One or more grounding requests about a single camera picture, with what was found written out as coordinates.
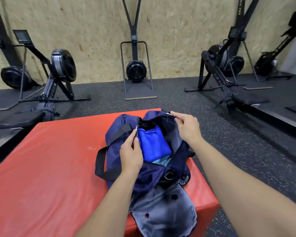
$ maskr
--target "bag handle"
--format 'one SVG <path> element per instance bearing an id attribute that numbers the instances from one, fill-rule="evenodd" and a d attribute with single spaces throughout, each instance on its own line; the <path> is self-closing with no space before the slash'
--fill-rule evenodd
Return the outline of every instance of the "bag handle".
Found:
<path id="1" fill-rule="evenodd" d="M 108 146 L 103 147 L 100 149 L 97 153 L 97 159 L 95 160 L 95 175 L 98 177 L 104 179 L 105 181 L 114 181 L 116 180 L 122 171 L 122 166 L 117 166 L 111 169 L 108 169 L 107 171 L 104 171 L 104 164 L 105 164 L 105 157 L 106 152 L 110 145 L 117 140 L 119 137 L 121 137 L 123 134 L 132 131 L 132 127 L 129 123 L 122 125 L 118 131 L 114 133 L 112 136 L 112 139 Z"/>

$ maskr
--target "hand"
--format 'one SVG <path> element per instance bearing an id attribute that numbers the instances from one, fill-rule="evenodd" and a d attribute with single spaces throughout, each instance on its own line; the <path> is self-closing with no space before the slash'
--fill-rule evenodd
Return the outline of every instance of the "hand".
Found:
<path id="1" fill-rule="evenodd" d="M 171 111 L 170 114 L 176 117 L 175 121 L 178 124 L 181 138 L 191 147 L 195 142 L 203 139 L 199 129 L 199 122 L 196 117 L 174 111 Z"/>
<path id="2" fill-rule="evenodd" d="M 140 168 L 143 166 L 143 154 L 139 145 L 139 140 L 136 135 L 136 130 L 129 135 L 120 149 L 122 173 L 127 173 L 138 176 Z"/>

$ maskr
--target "person's left arm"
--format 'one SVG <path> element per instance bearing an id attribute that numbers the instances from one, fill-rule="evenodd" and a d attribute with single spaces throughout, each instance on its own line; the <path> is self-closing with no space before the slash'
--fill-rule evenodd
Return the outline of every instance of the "person's left arm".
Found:
<path id="1" fill-rule="evenodd" d="M 135 181 L 143 156 L 134 130 L 121 146 L 122 172 L 76 237 L 123 237 Z"/>

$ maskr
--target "person's left hand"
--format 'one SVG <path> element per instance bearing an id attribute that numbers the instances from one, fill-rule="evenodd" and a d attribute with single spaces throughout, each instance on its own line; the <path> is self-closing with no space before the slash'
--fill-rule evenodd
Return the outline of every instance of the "person's left hand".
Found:
<path id="1" fill-rule="evenodd" d="M 140 168 L 143 166 L 143 154 L 139 145 L 139 140 L 136 135 L 136 130 L 129 135 L 120 149 L 122 173 L 129 173 L 138 176 Z"/>

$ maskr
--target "finger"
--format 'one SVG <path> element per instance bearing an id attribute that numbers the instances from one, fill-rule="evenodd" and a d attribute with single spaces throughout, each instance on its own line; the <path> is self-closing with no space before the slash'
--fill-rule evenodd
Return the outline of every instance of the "finger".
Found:
<path id="1" fill-rule="evenodd" d="M 126 146 L 131 146 L 134 141 L 135 135 L 136 135 L 136 130 L 133 130 L 133 132 L 129 135 L 129 137 L 126 139 L 124 144 Z"/>
<path id="2" fill-rule="evenodd" d="M 182 114 L 182 113 L 177 113 L 177 112 L 174 112 L 174 111 L 170 111 L 170 114 L 183 120 L 185 119 L 185 117 L 187 116 L 186 114 Z"/>
<path id="3" fill-rule="evenodd" d="M 174 120 L 178 124 L 178 126 L 183 125 L 183 122 L 179 118 L 175 118 Z"/>
<path id="4" fill-rule="evenodd" d="M 141 150 L 138 137 L 134 139 L 134 150 Z"/>

